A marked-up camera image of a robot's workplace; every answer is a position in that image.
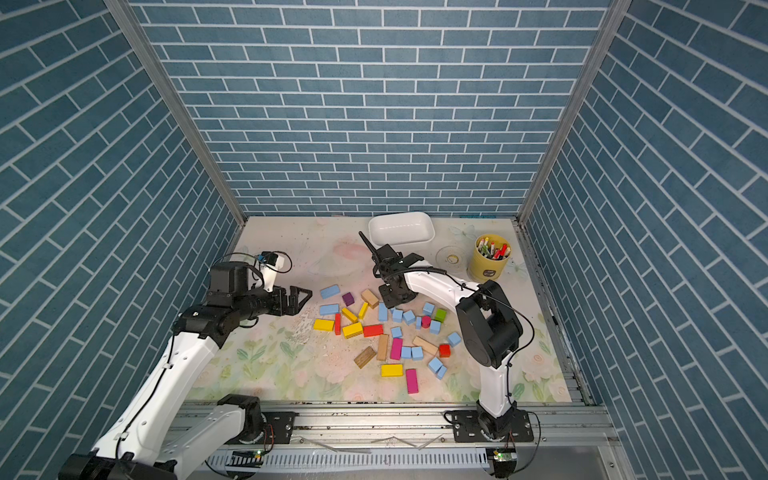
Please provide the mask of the white rectangular plastic tray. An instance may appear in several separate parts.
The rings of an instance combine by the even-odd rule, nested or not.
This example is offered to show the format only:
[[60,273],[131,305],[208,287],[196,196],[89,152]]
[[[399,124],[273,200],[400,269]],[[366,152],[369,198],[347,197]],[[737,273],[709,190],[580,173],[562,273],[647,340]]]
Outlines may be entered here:
[[373,217],[368,238],[376,247],[431,242],[435,237],[432,219],[423,212],[395,213]]

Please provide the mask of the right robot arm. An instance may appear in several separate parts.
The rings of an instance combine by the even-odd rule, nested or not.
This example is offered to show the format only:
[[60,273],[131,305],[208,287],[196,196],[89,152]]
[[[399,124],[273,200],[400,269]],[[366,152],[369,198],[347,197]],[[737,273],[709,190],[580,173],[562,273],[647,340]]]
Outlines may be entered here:
[[372,254],[372,273],[382,281],[379,292],[386,307],[423,294],[457,315],[465,348],[480,365],[479,426],[491,439],[509,434],[516,410],[509,369],[522,350],[524,329],[522,315],[502,287],[493,280],[478,284],[457,279],[416,253],[403,255],[388,244],[374,246],[365,234],[360,238]]

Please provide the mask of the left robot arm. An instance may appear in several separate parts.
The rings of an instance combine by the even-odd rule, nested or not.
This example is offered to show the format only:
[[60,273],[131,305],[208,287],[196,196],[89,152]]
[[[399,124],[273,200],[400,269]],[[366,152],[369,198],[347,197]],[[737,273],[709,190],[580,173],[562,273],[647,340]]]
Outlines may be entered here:
[[61,479],[186,479],[229,441],[268,448],[276,440],[255,396],[228,394],[179,439],[164,439],[199,375],[239,328],[263,315],[297,315],[312,293],[276,285],[282,251],[235,252],[210,269],[204,302],[179,314],[147,380],[114,425],[86,454],[71,455]]

